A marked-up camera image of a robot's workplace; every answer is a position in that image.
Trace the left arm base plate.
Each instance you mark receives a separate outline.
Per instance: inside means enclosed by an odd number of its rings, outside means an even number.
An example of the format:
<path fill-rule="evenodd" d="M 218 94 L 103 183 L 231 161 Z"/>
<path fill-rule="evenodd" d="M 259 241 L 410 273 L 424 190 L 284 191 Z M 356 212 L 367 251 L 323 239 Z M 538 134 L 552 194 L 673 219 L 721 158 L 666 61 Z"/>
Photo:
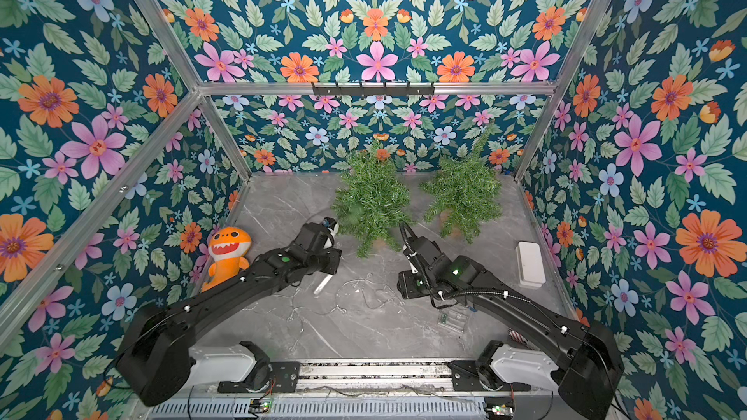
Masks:
<path fill-rule="evenodd" d="M 277 394 L 295 393 L 300 381 L 299 362 L 260 363 L 245 381 L 222 381 L 218 385 L 221 394 Z"/>

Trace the newspaper print can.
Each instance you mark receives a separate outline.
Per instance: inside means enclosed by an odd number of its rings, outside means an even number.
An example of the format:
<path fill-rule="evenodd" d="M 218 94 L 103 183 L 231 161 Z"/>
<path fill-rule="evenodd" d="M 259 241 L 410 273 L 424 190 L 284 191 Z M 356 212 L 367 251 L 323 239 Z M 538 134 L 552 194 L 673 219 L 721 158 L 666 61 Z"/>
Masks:
<path fill-rule="evenodd" d="M 508 330 L 508 336 L 517 344 L 523 346 L 527 346 L 528 344 L 528 340 L 522 334 L 513 329 Z"/>

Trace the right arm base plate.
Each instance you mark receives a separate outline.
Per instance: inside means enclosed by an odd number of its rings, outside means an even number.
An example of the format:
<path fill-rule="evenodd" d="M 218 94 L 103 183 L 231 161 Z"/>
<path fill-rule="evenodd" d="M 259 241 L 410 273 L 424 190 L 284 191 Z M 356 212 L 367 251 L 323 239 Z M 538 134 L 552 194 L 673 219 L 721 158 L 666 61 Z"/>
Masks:
<path fill-rule="evenodd" d="M 455 392 L 529 392 L 532 388 L 523 383 L 508 383 L 495 374 L 480 375 L 474 360 L 447 362 L 451 371 L 452 388 Z"/>

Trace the clear battery box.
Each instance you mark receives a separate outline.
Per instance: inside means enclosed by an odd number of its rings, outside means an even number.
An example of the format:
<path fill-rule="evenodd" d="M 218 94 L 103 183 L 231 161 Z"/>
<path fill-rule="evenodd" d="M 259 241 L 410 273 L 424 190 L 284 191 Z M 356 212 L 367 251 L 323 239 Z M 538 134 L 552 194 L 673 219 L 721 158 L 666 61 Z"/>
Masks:
<path fill-rule="evenodd" d="M 468 310 L 450 307 L 439 310 L 438 325 L 455 334 L 463 334 L 470 320 Z"/>

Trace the white rectangular box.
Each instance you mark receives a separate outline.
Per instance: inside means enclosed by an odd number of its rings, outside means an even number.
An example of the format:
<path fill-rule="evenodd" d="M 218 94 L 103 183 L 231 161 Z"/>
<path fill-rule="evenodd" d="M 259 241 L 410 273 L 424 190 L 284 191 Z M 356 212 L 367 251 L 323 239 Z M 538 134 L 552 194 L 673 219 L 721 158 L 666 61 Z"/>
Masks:
<path fill-rule="evenodd" d="M 542 250 L 535 242 L 519 241 L 516 247 L 519 264 L 519 284 L 528 289 L 540 289 L 547 282 Z"/>

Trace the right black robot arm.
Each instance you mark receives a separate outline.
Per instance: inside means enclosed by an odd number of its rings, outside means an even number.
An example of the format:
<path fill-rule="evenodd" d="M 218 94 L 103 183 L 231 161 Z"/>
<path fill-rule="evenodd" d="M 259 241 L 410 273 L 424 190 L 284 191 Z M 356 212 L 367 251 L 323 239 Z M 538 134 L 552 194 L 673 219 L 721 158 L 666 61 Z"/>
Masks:
<path fill-rule="evenodd" d="M 490 390 L 521 383 L 551 390 L 586 419 L 603 419 L 616 399 L 624 362 L 613 332 L 599 322 L 564 317 L 519 293 L 479 262 L 451 260 L 439 245 L 400 227 L 410 270 L 398 277 L 403 299 L 429 299 L 445 310 L 474 308 L 503 322 L 529 343 L 521 349 L 493 341 L 476 363 Z"/>

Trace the green christmas tree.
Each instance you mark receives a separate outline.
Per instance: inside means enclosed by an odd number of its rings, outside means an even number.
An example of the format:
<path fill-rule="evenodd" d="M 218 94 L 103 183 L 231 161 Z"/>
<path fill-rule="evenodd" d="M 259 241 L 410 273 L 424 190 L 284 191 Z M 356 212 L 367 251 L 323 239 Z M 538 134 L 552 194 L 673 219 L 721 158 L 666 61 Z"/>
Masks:
<path fill-rule="evenodd" d="M 440 169 L 420 186 L 432 196 L 423 220 L 439 220 L 441 237 L 459 233 L 472 244 L 483 224 L 502 216 L 501 183 L 482 158 L 487 142 L 488 134 L 484 133 L 465 157 L 441 158 Z"/>
<path fill-rule="evenodd" d="M 346 163 L 333 211 L 340 233 L 358 241 L 357 256 L 365 259 L 379 242 L 396 246 L 393 229 L 410 223 L 410 190 L 398 177 L 389 151 L 377 140 L 351 153 Z"/>

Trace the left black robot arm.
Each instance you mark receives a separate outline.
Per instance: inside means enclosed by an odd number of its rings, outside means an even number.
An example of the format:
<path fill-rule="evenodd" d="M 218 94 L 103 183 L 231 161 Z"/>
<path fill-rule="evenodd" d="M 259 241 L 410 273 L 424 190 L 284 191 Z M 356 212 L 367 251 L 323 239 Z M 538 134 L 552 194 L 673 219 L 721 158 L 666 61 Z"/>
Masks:
<path fill-rule="evenodd" d="M 187 387 L 229 382 L 249 392 L 270 384 L 270 359 L 249 341 L 206 346 L 200 339 L 241 309 L 322 272 L 334 276 L 342 251 L 331 217 L 304 224 L 290 245 L 270 250 L 214 288 L 159 308 L 145 305 L 124 334 L 115 368 L 148 408 Z"/>

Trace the black hook rail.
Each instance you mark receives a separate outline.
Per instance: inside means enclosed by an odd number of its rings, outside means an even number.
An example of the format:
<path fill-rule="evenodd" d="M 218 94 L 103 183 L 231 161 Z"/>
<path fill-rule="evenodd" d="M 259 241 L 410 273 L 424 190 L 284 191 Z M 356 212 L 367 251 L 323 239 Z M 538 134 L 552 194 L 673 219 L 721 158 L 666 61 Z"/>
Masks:
<path fill-rule="evenodd" d="M 315 96 L 350 96 L 368 97 L 376 95 L 392 97 L 432 96 L 436 94 L 434 84 L 412 83 L 334 83 L 312 84 L 312 94 Z"/>

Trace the orange shark plush toy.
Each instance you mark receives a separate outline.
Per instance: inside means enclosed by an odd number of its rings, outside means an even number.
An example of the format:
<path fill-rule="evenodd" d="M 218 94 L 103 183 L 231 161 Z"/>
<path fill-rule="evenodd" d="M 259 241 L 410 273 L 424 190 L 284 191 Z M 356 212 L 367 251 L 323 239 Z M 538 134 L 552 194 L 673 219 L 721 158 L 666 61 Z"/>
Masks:
<path fill-rule="evenodd" d="M 214 233 L 208 240 L 208 252 L 212 265 L 201 292 L 206 292 L 223 282 L 234 278 L 250 266 L 246 254 L 252 246 L 252 238 L 243 229 L 225 227 Z"/>

